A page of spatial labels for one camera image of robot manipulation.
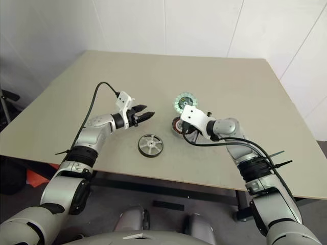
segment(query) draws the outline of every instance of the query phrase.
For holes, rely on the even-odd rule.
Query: white wall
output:
[[[0,0],[1,85],[28,105],[84,50],[268,60],[327,140],[327,0]]]

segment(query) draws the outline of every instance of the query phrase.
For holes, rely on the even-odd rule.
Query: gear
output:
[[[172,129],[176,133],[182,134],[182,130],[183,130],[182,120],[179,117],[176,117],[176,118],[173,119],[173,121],[172,121]]]
[[[194,107],[198,105],[198,100],[194,97],[193,94],[188,92],[181,93],[174,101],[174,108],[179,114],[182,114],[186,105]]]

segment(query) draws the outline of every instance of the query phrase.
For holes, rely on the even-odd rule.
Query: tabletop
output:
[[[119,129],[104,144],[95,170],[246,190],[224,146],[199,148],[173,134],[174,99],[190,92],[212,117],[234,117],[248,138],[269,154],[297,197],[327,199],[327,160],[264,59],[161,56],[86,51],[0,134],[0,154],[60,164],[88,110],[95,86],[147,105],[155,115],[136,128]],[[116,113],[115,96],[101,87],[91,113]],[[138,140],[155,134],[163,152],[141,155]]]

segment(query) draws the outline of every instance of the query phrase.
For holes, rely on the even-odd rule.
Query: floor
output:
[[[323,149],[327,149],[325,143],[320,143],[320,145]],[[181,184],[180,188],[188,187],[195,188],[187,184]],[[1,195],[0,222],[26,207],[38,205],[44,188],[45,184],[37,188],[27,185],[15,195]],[[233,195],[232,191],[224,189],[206,190]],[[153,207],[153,200],[183,204],[185,211]],[[152,230],[181,232],[186,215],[197,212],[211,223],[218,244],[266,244],[265,237],[259,233],[253,220],[234,222],[231,216],[237,209],[235,206],[108,187],[92,188],[85,210],[80,215],[69,218],[54,244],[65,243],[78,233],[90,236],[110,232],[120,213],[135,205],[142,205],[150,211]],[[327,201],[315,201],[301,206],[300,210],[304,224],[320,239],[322,244],[327,244]]]

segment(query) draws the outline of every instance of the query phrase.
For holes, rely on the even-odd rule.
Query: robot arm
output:
[[[185,106],[181,120],[195,127],[206,139],[239,142],[246,139],[239,122],[234,118],[216,120],[201,110]],[[260,150],[245,145],[227,145],[239,169],[246,188],[253,199],[250,207],[259,231],[267,236],[267,244],[321,244],[315,235],[302,224],[301,214],[279,177],[272,172]]]
[[[81,213],[90,192],[93,165],[105,140],[119,128],[148,120],[154,112],[137,116],[147,106],[132,106],[134,99],[120,92],[118,113],[90,119],[65,160],[46,186],[39,206],[29,207],[0,225],[0,244],[52,244],[68,215]]]

